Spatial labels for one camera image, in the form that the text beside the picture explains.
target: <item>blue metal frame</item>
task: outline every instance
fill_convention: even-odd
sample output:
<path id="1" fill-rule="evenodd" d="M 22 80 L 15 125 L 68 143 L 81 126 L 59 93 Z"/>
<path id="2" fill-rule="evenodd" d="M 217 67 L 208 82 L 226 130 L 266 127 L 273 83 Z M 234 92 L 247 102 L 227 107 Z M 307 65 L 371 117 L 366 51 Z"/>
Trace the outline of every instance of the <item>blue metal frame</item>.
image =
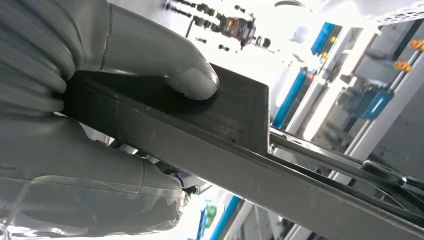
<path id="1" fill-rule="evenodd" d="M 287 116 L 289 115 L 290 109 L 293 106 L 293 103 L 296 100 L 296 97 L 299 95 L 299 92 L 301 91 L 306 79 L 307 79 L 307 71 L 301 70 L 299 74 L 296 77 L 296 80 L 294 80 L 293 85 L 291 86 L 290 91 L 288 92 L 287 96 L 284 99 L 284 102 L 282 103 L 281 107 L 278 110 L 277 115 L 275 116 L 274 121 L 272 122 L 272 126 L 281 129 L 283 126 L 284 121 L 286 120 Z"/>
<path id="2" fill-rule="evenodd" d="M 224 214 L 222 215 L 222 218 L 219 220 L 215 231 L 210 237 L 210 240 L 218 240 L 220 238 L 220 236 L 224 232 L 225 227 L 227 226 L 228 222 L 230 221 L 231 217 L 236 211 L 236 208 L 239 202 L 240 202 L 240 198 L 238 198 L 237 196 L 233 196 L 231 198 L 231 201 L 229 202 L 228 207 L 226 208 Z"/>
<path id="3" fill-rule="evenodd" d="M 336 25 L 328 22 L 324 23 L 321 32 L 319 33 L 318 37 L 315 40 L 315 43 L 310 49 L 314 55 L 322 54 L 323 48 L 327 44 L 327 41 L 330 39 L 331 33 L 333 32 L 335 26 Z M 280 109 L 278 110 L 277 115 L 275 116 L 274 121 L 272 122 L 272 125 L 274 127 L 281 129 L 281 127 L 283 126 L 283 123 L 289 115 L 289 112 L 292 109 L 297 96 L 299 95 L 302 87 L 306 82 L 307 74 L 307 71 L 303 69 L 300 70 L 299 74 L 296 77 L 296 80 L 293 83 L 293 86 L 291 86 L 287 97 L 285 98 Z"/>

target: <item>orange connector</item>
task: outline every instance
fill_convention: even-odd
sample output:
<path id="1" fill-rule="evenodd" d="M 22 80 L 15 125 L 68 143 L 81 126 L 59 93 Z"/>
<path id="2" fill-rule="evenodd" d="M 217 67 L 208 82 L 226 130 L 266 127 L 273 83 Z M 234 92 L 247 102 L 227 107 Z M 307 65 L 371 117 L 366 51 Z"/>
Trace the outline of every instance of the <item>orange connector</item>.
<path id="1" fill-rule="evenodd" d="M 410 44 L 411 49 L 420 49 L 423 46 L 423 41 L 421 40 L 413 40 Z"/>

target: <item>machine part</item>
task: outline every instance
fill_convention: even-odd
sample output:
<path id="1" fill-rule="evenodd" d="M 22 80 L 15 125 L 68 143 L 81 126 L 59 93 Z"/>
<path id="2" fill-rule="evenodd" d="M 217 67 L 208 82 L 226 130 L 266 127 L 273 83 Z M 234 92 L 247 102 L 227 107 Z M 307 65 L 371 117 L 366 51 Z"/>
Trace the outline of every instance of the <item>machine part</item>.
<path id="1" fill-rule="evenodd" d="M 224 82 L 233 80 L 220 73 L 218 75 L 221 86 L 224 86 Z M 125 84 L 123 78 L 120 76 L 120 81 L 114 82 Z M 237 84 L 237 86 L 238 91 L 227 94 L 248 95 L 245 90 L 240 90 L 243 84 Z M 221 97 L 225 98 L 225 95 L 226 91 L 218 92 L 216 101 Z M 251 152 L 232 143 L 228 138 L 221 137 L 223 132 L 219 131 L 217 134 L 216 126 L 215 129 L 210 130 L 207 124 L 202 126 L 199 123 L 188 122 L 182 120 L 181 116 L 179 119 L 175 118 L 170 115 L 172 113 L 160 110 L 166 109 L 167 105 L 152 107 L 140 102 L 141 99 L 137 100 L 133 97 L 135 95 L 125 96 L 87 77 L 75 76 L 69 83 L 65 96 L 65 113 L 88 126 L 95 126 L 108 136 L 123 139 L 131 146 L 143 149 L 155 158 L 172 163 L 189 173 L 195 173 L 231 191 L 236 196 L 284 216 L 291 222 L 305 226 L 329 239 L 424 238 L 422 214 L 416 215 L 404 208 L 388 204 L 281 158 Z M 229 100 L 225 102 L 227 109 L 225 112 L 237 112 L 244 109 L 236 103 L 229 104 L 232 103 Z M 206 118 L 211 117 L 206 112 L 203 115 Z M 282 142 L 288 146 L 280 148 L 279 151 L 286 151 L 293 157 L 311 156 L 317 161 L 330 164 L 336 171 L 341 172 L 340 169 L 345 169 L 352 173 L 356 172 L 359 176 L 355 175 L 355 178 L 389 188 L 393 187 L 391 190 L 401 188 L 360 170 L 357 167 L 358 164 L 349 159 L 341 158 L 342 161 L 340 161 L 337 154 L 326 156 L 327 152 L 321 151 L 319 147 L 317 151 L 311 151 L 305 145 L 298 148 L 297 143 L 290 143 L 284 139 Z M 279 183 L 277 190 L 276 186 L 270 183 Z M 409 193 L 399 190 L 395 192 L 395 195 L 399 201 L 403 199 L 402 204 L 405 207 L 416 213 L 422 212 L 420 210 L 422 203 L 420 205 L 415 198 L 409 201 L 408 199 L 412 199 Z"/>
<path id="2" fill-rule="evenodd" d="M 302 4 L 300 1 L 297 0 L 285 0 L 285 1 L 278 1 L 274 4 L 274 7 L 283 6 L 283 5 L 291 5 L 296 7 L 305 7 L 304 4 Z"/>
<path id="3" fill-rule="evenodd" d="M 159 77 L 133 78 L 98 72 L 78 72 L 74 79 L 78 82 L 88 81 L 87 83 L 96 81 L 109 91 L 116 91 L 135 101 L 147 104 L 150 108 L 169 114 L 173 118 L 213 133 L 230 143 L 260 155 L 266 155 L 269 145 L 269 113 L 264 109 L 267 109 L 269 104 L 268 86 L 222 67 L 212 66 L 220 78 L 227 80 L 221 84 L 213 97 L 205 101 L 187 99 L 182 94 L 173 91 L 166 85 L 164 79 Z M 75 82 L 72 82 L 69 82 L 68 90 L 75 86 Z M 64 111 L 67 116 L 79 114 L 79 111 L 75 112 L 76 109 L 70 105 L 74 101 L 72 99 L 76 97 L 77 95 L 65 94 L 67 107 Z M 238 110 L 233 110 L 229 103 L 238 105 Z M 87 107 L 95 108 L 96 104 L 93 103 Z"/>
<path id="4" fill-rule="evenodd" d="M 205 20 L 198 16 L 193 16 L 193 20 L 194 20 L 194 24 L 198 27 L 203 27 L 203 24 L 205 24 Z"/>
<path id="5" fill-rule="evenodd" d="M 383 179 L 386 179 L 389 182 L 395 183 L 400 186 L 404 186 L 407 183 L 407 178 L 404 177 L 402 174 L 394 171 L 393 169 L 388 168 L 387 166 L 370 160 L 364 161 L 360 169 L 377 175 Z"/>
<path id="6" fill-rule="evenodd" d="M 220 45 L 218 46 L 218 49 L 222 49 L 222 50 L 224 50 L 224 51 L 226 51 L 226 52 L 228 52 L 228 51 L 230 50 L 230 48 L 229 48 L 229 47 L 226 47 L 226 46 L 224 46 L 224 45 L 222 45 L 222 44 L 220 44 Z"/>
<path id="7" fill-rule="evenodd" d="M 244 14 L 246 13 L 246 9 L 241 8 L 239 5 L 235 5 L 234 6 L 234 9 L 237 10 L 237 11 L 240 11 L 240 12 L 242 12 Z"/>
<path id="8" fill-rule="evenodd" d="M 289 111 L 292 109 L 296 97 L 299 95 L 299 92 L 304 86 L 305 81 L 308 79 L 307 72 L 307 69 L 300 70 L 299 74 L 296 77 L 296 80 L 293 83 L 293 86 L 291 86 L 290 91 L 288 92 L 287 96 L 284 99 L 284 102 L 282 103 L 280 109 L 278 110 L 278 113 L 276 114 L 275 119 L 272 122 L 272 126 L 278 129 L 282 128 L 283 123 L 285 122 L 289 114 Z"/>
<path id="9" fill-rule="evenodd" d="M 251 212 L 253 206 L 254 205 L 250 202 L 242 201 L 240 210 L 237 212 L 234 221 L 232 222 L 223 237 L 224 240 L 234 239 L 234 237 L 237 235 L 237 232 L 240 231 L 240 228 L 242 227 L 243 223 Z"/>
<path id="10" fill-rule="evenodd" d="M 203 38 L 200 38 L 200 37 L 196 37 L 196 40 L 197 41 L 199 41 L 199 42 L 202 42 L 202 43 L 206 43 L 206 42 L 208 42 L 206 39 L 203 39 Z"/>
<path id="11" fill-rule="evenodd" d="M 206 29 L 208 29 L 208 28 L 210 28 L 210 27 L 212 26 L 212 22 L 210 22 L 210 21 L 205 21 L 205 22 L 204 22 L 204 24 L 203 24 L 203 26 L 204 26 Z"/>
<path id="12" fill-rule="evenodd" d="M 179 8 L 176 8 L 176 7 L 172 6 L 170 3 L 168 3 L 166 5 L 165 9 L 166 10 L 169 10 L 169 11 L 172 11 L 174 13 L 181 14 L 183 16 L 186 16 L 187 18 L 191 18 L 193 16 L 191 13 L 185 12 L 185 11 L 179 9 Z"/>
<path id="13" fill-rule="evenodd" d="M 218 225 L 215 228 L 210 240 L 218 240 L 221 238 L 221 235 L 224 232 L 224 228 L 227 226 L 230 218 L 233 216 L 233 213 L 236 211 L 237 205 L 239 205 L 240 198 L 237 196 L 233 196 L 231 201 L 229 202 L 227 208 L 225 209 L 224 214 L 218 222 Z"/>

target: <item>green component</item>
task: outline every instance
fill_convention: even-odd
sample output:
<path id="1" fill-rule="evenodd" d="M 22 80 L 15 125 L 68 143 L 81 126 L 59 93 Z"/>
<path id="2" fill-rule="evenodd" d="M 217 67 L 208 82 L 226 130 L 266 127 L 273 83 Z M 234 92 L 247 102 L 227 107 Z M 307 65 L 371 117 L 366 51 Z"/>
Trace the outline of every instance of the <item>green component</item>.
<path id="1" fill-rule="evenodd" d="M 206 218 L 206 225 L 205 228 L 210 228 L 212 225 L 212 222 L 214 221 L 215 217 L 217 216 L 217 207 L 211 205 L 209 209 L 207 210 L 207 218 Z"/>

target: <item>black plastic part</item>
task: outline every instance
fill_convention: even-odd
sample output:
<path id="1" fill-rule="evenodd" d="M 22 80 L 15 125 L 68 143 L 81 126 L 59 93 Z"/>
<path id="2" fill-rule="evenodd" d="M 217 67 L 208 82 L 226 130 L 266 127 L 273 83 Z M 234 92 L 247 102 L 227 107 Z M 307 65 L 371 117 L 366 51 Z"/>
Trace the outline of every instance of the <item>black plastic part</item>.
<path id="1" fill-rule="evenodd" d="M 205 27 L 205 28 L 209 28 L 209 27 L 211 27 L 211 25 L 212 25 L 212 22 L 210 22 L 210 21 L 205 21 L 204 22 L 204 24 L 203 24 L 203 26 Z"/>
<path id="2" fill-rule="evenodd" d="M 194 24 L 198 27 L 203 27 L 203 24 L 205 23 L 205 20 L 198 16 L 193 16 L 193 20 L 194 20 Z"/>
<path id="3" fill-rule="evenodd" d="M 269 142 L 269 113 L 266 111 L 269 104 L 268 86 L 222 67 L 213 64 L 212 67 L 221 81 L 221 86 L 215 95 L 204 101 L 186 98 L 183 94 L 173 91 L 158 77 L 129 77 L 82 71 L 77 72 L 72 79 L 78 82 L 85 79 L 100 83 L 107 88 L 105 91 L 130 97 L 134 101 L 264 156 L 268 151 Z M 70 80 L 65 94 L 64 113 L 67 116 L 90 115 L 93 120 L 96 119 L 92 127 L 103 129 L 101 127 L 103 123 L 106 123 L 108 118 L 113 118 L 115 113 L 104 112 L 101 116 L 95 116 L 90 114 L 90 109 L 106 108 L 110 103 L 90 101 L 91 103 L 85 105 L 85 109 L 73 108 L 76 102 L 81 101 L 79 98 L 83 98 L 75 92 L 77 89 L 73 87 L 75 86 L 73 80 Z M 131 119 L 131 116 L 121 116 L 122 121 L 125 119 Z"/>
<path id="4" fill-rule="evenodd" d="M 267 49 L 270 47 L 270 45 L 271 45 L 271 40 L 269 38 L 264 38 L 262 47 Z"/>
<path id="5" fill-rule="evenodd" d="M 242 13 L 246 13 L 246 9 L 241 8 L 239 5 L 235 5 L 235 6 L 234 6 L 234 9 L 235 9 L 235 10 L 237 10 L 237 11 L 240 11 L 240 12 L 242 12 Z"/>
<path id="6" fill-rule="evenodd" d="M 215 15 L 215 12 L 216 12 L 216 10 L 211 8 L 211 9 L 209 9 L 209 11 L 207 11 L 207 14 L 209 16 L 214 16 Z"/>

